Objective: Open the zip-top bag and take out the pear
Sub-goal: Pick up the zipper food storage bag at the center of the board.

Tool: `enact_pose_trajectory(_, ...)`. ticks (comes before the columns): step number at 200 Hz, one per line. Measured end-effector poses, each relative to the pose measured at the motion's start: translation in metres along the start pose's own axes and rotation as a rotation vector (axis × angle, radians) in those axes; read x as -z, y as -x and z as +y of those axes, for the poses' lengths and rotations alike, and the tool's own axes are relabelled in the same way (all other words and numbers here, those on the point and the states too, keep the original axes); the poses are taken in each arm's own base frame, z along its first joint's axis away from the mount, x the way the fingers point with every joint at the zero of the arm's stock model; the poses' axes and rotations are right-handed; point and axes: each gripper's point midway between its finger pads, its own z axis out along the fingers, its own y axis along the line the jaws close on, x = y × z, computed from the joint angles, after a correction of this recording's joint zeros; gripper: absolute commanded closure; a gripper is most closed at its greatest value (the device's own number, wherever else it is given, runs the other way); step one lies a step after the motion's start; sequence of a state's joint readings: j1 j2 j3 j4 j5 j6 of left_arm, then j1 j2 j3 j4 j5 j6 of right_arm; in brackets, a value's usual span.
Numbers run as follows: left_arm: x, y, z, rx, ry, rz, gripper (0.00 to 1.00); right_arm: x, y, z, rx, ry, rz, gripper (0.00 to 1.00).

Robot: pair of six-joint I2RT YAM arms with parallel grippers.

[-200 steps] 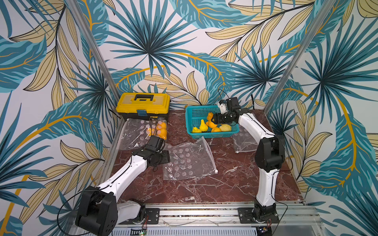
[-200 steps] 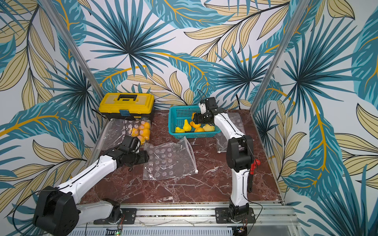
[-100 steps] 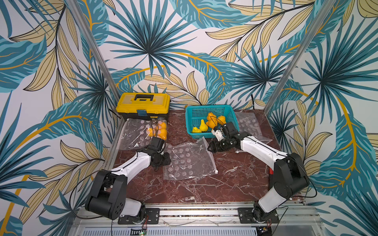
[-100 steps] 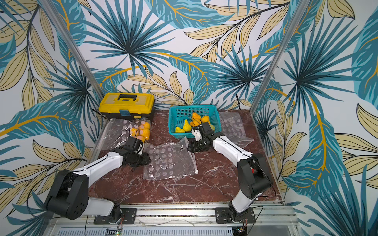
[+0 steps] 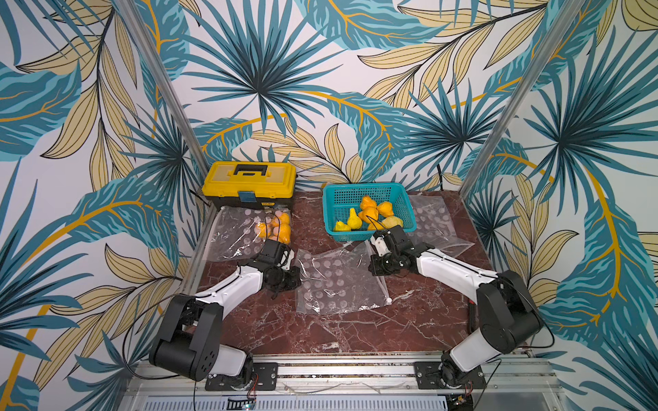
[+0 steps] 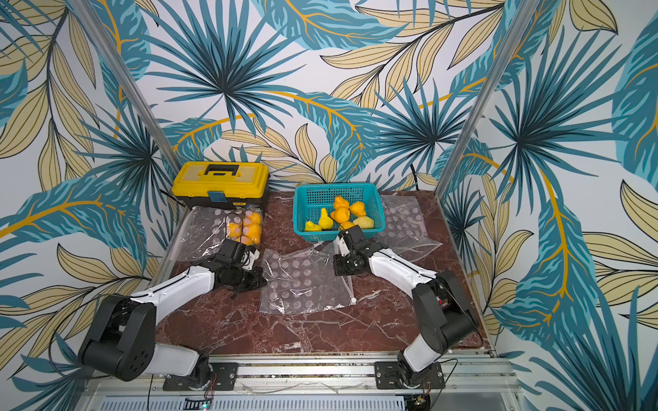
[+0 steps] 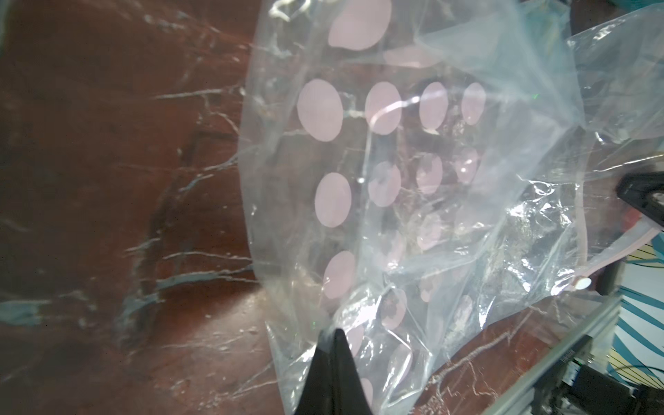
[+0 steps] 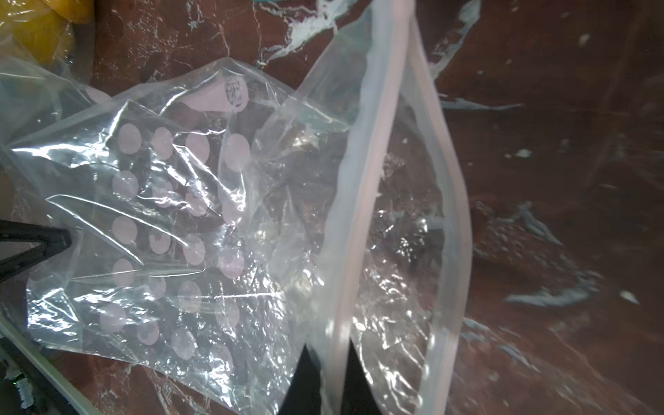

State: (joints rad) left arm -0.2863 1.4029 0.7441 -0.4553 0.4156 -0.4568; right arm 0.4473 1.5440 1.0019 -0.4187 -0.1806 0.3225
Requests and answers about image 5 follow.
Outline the yellow fruit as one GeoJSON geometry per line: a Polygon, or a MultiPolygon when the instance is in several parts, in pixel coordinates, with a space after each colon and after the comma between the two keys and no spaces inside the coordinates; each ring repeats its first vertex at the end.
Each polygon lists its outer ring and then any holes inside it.
{"type": "Polygon", "coordinates": [[[379,222],[371,223],[368,225],[368,231],[383,231],[385,227],[379,222]]]}

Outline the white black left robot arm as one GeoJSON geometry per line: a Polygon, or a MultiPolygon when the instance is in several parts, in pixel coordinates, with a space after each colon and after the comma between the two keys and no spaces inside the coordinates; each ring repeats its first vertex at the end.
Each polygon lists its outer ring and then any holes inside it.
{"type": "Polygon", "coordinates": [[[226,378],[237,389],[255,382],[250,354],[220,343],[224,318],[244,300],[267,289],[278,295],[301,286],[295,252],[267,240],[253,258],[237,264],[220,283],[195,295],[174,296],[154,338],[149,363],[195,382],[226,378]]]}

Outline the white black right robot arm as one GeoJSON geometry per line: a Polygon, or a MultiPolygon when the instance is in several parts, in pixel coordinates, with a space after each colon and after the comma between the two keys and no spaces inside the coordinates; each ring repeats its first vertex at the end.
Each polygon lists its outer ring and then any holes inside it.
{"type": "Polygon", "coordinates": [[[441,387],[461,388],[473,381],[481,365],[509,354],[545,325],[524,280],[510,270],[494,272],[455,259],[428,243],[415,244],[404,230],[375,231],[368,270],[375,277],[406,269],[460,292],[478,306],[478,328],[444,352],[441,387]]]}

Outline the orange pear from bag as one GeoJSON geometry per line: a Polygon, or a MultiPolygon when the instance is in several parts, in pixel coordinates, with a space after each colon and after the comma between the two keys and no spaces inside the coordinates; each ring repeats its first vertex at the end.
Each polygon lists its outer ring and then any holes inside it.
{"type": "Polygon", "coordinates": [[[377,208],[368,208],[366,210],[361,210],[361,212],[359,212],[358,215],[363,220],[363,222],[365,222],[365,224],[378,222],[380,216],[377,208]]]}

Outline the clear zip-top bag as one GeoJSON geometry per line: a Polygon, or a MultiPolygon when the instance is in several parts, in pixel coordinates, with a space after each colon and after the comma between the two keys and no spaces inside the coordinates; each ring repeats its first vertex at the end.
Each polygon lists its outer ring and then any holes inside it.
{"type": "Polygon", "coordinates": [[[454,258],[474,245],[457,236],[452,216],[442,197],[412,195],[410,201],[416,218],[416,230],[409,233],[409,238],[415,244],[428,243],[454,258]]]}

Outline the yellow pear long neck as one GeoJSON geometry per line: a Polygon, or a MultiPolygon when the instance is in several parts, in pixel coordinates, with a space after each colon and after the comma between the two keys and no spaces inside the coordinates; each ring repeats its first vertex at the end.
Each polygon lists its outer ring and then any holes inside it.
{"type": "Polygon", "coordinates": [[[347,225],[352,231],[359,231],[363,226],[363,220],[359,217],[355,208],[351,208],[350,215],[347,219],[347,225]]]}

